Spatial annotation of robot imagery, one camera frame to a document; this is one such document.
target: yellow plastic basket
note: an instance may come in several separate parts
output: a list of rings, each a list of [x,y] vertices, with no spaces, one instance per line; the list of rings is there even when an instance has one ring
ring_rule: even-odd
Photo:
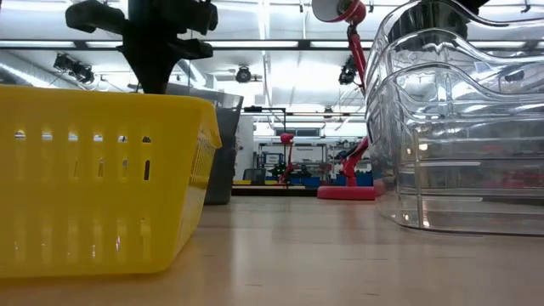
[[[1,86],[0,277],[165,269],[220,145],[202,99]]]

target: transparent plastic bin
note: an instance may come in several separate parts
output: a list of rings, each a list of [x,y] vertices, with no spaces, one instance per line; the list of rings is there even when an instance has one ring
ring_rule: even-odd
[[[0,277],[150,273],[198,225],[205,100],[0,87]]]
[[[365,75],[382,214],[421,229],[544,235],[544,58],[530,41],[543,26],[441,0],[385,18]],[[490,53],[471,37],[516,42]]]

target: wooden table surface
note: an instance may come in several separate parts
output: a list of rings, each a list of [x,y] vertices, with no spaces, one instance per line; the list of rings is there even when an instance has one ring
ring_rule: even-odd
[[[367,203],[233,198],[158,275],[1,280],[11,305],[537,305],[544,240],[408,230]]]

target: ceiling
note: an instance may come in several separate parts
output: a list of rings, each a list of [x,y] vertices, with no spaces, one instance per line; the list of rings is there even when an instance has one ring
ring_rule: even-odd
[[[206,37],[190,32],[182,37],[198,37],[206,40],[287,40],[287,39],[334,39],[345,40],[345,23],[319,22],[309,8],[311,0],[212,0],[218,7],[219,23],[215,31]],[[374,0],[375,8],[360,25],[362,39],[371,40],[383,17],[404,0]],[[126,11],[127,0],[109,1],[111,6]],[[0,40],[112,40],[118,35],[105,31],[87,34],[74,31],[65,25],[64,12],[70,0],[3,0],[0,13]],[[535,5],[520,17],[524,1],[490,0],[482,8],[481,15],[491,20],[515,20],[544,16],[541,7]],[[55,50],[10,50],[24,61],[56,74],[52,67]],[[129,83],[138,82],[122,55],[116,51],[68,51],[73,58],[93,66],[93,71],[104,80],[93,88],[100,90],[130,91]],[[195,60],[192,65],[202,75],[213,76],[215,89],[241,94],[245,103],[255,103],[255,95],[264,95],[264,82],[239,84],[234,74],[240,65],[247,65],[252,74],[263,76],[266,67],[267,87],[272,105],[313,108],[335,105],[343,111],[361,109],[363,99],[354,93],[354,86],[338,84],[341,66],[349,51],[280,51],[254,50],[215,51],[211,59]],[[68,76],[61,76],[71,81]],[[185,73],[176,67],[171,82],[187,83]]]

